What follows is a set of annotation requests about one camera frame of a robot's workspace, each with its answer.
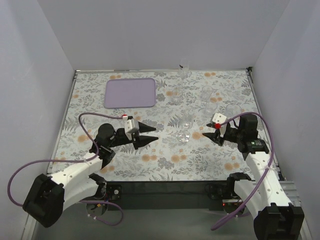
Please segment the clear stemmed wine glass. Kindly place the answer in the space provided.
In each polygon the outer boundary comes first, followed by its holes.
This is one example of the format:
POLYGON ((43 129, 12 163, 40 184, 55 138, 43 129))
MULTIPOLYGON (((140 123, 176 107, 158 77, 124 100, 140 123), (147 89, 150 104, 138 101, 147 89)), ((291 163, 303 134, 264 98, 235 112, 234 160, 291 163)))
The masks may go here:
POLYGON ((192 108, 185 109, 180 121, 180 130, 177 133, 177 139, 182 143, 190 140, 189 130, 194 124, 194 110, 192 108))

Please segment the tall clear champagne flute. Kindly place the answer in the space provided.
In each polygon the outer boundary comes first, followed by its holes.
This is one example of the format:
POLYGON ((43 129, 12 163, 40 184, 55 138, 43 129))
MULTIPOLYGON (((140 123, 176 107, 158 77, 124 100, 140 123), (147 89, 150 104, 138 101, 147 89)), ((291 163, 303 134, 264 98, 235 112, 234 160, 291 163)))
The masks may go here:
POLYGON ((187 58, 182 58, 179 63, 179 75, 182 79, 188 76, 190 61, 187 58))

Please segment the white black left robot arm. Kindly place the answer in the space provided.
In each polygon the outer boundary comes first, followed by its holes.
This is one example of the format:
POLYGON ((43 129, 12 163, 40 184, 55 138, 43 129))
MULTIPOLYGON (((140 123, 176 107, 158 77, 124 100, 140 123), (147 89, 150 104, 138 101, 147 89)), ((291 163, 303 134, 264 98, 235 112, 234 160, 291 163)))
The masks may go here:
POLYGON ((115 156, 113 147, 132 144, 137 150, 158 140, 156 136, 143 136, 156 128, 135 119, 124 121, 124 127, 114 129, 109 123, 102 124, 85 161, 75 163, 52 175, 38 175, 22 205, 25 212, 43 227, 52 226, 63 211, 82 200, 95 205, 95 201, 108 200, 111 191, 107 181, 97 174, 115 156))

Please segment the clear tumbler glass near arm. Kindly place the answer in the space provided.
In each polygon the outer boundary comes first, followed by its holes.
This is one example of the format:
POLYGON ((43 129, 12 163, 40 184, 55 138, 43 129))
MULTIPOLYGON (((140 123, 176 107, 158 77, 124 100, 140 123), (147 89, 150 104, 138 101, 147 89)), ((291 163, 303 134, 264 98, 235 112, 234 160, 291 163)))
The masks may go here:
POLYGON ((227 117, 227 119, 231 119, 234 116, 237 116, 242 113, 242 108, 235 103, 230 103, 225 107, 224 115, 227 117))

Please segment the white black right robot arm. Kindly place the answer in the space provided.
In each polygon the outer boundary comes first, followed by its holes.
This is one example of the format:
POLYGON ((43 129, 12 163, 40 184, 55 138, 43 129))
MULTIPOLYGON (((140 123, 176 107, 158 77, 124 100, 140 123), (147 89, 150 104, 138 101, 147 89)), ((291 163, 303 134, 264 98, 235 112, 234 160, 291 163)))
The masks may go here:
POLYGON ((274 143, 269 144, 258 137, 258 120, 263 117, 256 112, 244 112, 227 118, 215 113, 208 127, 214 132, 204 136, 222 146, 224 142, 235 143, 250 168, 253 182, 243 173, 230 176, 231 193, 237 195, 241 205, 218 220, 210 229, 215 231, 248 209, 253 217, 253 230, 258 240, 296 240, 299 238, 305 214, 301 206, 295 206, 285 193, 273 169, 274 143))

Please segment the lilac plastic tray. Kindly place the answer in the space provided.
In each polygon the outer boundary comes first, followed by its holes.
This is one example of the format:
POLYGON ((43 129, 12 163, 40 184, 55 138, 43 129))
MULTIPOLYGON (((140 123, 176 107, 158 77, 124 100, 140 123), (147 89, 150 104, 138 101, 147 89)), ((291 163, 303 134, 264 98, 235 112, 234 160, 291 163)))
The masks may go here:
POLYGON ((106 109, 150 108, 156 104, 156 81, 153 78, 111 79, 106 83, 106 109))

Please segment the clear tumbler glass middle right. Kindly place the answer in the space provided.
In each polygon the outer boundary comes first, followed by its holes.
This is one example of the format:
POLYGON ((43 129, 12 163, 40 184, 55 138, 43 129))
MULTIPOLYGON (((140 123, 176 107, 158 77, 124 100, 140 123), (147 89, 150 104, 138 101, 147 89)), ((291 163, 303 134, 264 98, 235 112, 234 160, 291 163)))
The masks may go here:
POLYGON ((212 116, 216 112, 217 107, 218 105, 216 102, 209 100, 205 104, 204 113, 212 116))

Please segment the floral patterned table mat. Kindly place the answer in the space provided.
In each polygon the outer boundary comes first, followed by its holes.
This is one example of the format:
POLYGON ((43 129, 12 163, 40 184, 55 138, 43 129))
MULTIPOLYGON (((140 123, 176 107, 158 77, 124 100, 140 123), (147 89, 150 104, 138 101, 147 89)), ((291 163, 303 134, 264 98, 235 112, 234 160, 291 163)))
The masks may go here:
POLYGON ((82 72, 73 91, 55 151, 55 162, 48 167, 50 174, 81 160, 91 148, 91 137, 100 125, 121 128, 118 117, 124 114, 156 128, 157 141, 134 149, 131 144, 114 149, 115 157, 100 174, 108 181, 201 181, 225 180, 230 174, 250 173, 250 168, 237 145, 223 146, 202 135, 210 131, 205 101, 201 99, 204 86, 213 88, 210 96, 217 111, 225 113, 228 104, 237 104, 242 112, 257 112, 255 95, 248 73, 238 71, 191 71, 183 84, 182 100, 172 102, 172 90, 182 83, 177 71, 82 72), (153 78, 156 103, 150 108, 104 107, 106 83, 115 79, 153 78), (177 139, 185 109, 193 109, 193 126, 186 143, 177 139))

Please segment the clear tumbler glass far right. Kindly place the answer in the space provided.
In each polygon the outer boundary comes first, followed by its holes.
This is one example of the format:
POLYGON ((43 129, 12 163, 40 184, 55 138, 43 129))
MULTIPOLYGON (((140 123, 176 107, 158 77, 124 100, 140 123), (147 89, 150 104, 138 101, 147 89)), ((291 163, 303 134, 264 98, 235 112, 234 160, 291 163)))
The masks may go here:
POLYGON ((211 94, 213 93, 213 88, 209 85, 205 85, 202 89, 201 89, 201 100, 202 101, 208 101, 208 99, 210 98, 211 94))

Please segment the short clear tumbler glass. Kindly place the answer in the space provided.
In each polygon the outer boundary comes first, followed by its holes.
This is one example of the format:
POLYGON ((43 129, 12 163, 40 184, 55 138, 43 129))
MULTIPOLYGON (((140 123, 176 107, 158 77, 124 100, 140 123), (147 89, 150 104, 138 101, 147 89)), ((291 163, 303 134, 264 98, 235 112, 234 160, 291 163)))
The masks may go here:
POLYGON ((175 87, 172 90, 171 100, 174 104, 179 104, 183 97, 183 90, 181 87, 175 87))

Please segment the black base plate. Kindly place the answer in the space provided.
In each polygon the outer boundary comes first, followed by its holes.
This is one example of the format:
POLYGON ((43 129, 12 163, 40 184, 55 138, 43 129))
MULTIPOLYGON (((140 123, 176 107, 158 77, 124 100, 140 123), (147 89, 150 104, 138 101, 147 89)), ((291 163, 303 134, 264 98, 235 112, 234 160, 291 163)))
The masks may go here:
POLYGON ((226 180, 111 181, 106 196, 123 210, 222 211, 227 204, 241 203, 226 180))

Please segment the aluminium frame rail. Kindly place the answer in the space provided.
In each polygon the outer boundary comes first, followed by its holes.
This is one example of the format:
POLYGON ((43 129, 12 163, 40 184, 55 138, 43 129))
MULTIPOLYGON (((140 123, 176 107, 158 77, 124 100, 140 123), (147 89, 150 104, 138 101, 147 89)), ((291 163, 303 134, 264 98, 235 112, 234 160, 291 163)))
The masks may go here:
POLYGON ((298 193, 295 183, 293 181, 280 181, 279 183, 284 193, 292 202, 292 204, 296 207, 300 207, 301 206, 300 195, 298 193))

